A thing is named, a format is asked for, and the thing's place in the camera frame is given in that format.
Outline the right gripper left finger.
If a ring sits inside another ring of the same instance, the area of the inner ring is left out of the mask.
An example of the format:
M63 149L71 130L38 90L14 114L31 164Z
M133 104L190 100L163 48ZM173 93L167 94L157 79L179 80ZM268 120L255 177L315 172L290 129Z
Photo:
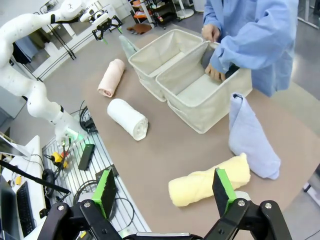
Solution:
M51 207L38 238L76 240L81 232L88 231L95 240L121 240L110 222L116 191L113 171L104 171L92 198L73 206L57 202Z

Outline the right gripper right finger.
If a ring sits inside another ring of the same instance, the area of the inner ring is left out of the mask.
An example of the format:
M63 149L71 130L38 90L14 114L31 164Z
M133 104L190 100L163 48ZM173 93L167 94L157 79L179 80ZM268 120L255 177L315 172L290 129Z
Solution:
M205 240L233 240L239 231L248 231L255 240L291 240L279 205L266 200L256 205L238 197L224 169L214 170L212 191L220 219Z

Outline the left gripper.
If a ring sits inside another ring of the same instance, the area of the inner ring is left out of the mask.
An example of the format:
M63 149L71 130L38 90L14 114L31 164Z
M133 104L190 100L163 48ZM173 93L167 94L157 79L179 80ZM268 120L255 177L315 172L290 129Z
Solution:
M105 25L108 20L110 19L109 14L106 11L99 11L93 14L88 18L89 23L91 23L96 29L92 30L92 34L97 41L102 41L106 45L108 44L107 40L104 38L104 32L108 29L108 26ZM118 30L121 34L123 33L122 30L123 22L114 15L110 19L110 28L108 29L110 32L113 30Z

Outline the person's right hand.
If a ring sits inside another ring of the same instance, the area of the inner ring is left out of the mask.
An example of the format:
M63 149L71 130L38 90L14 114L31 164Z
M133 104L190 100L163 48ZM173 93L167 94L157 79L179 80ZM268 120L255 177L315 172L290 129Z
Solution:
M203 38L207 41L217 42L220 38L220 29L213 24L205 24L201 29Z

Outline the person's left hand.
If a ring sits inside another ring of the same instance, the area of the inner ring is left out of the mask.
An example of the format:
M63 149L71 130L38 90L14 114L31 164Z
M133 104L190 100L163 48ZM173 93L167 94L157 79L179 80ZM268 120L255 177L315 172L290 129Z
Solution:
M216 70L210 63L205 68L205 73L215 81L224 82L226 80L226 75Z

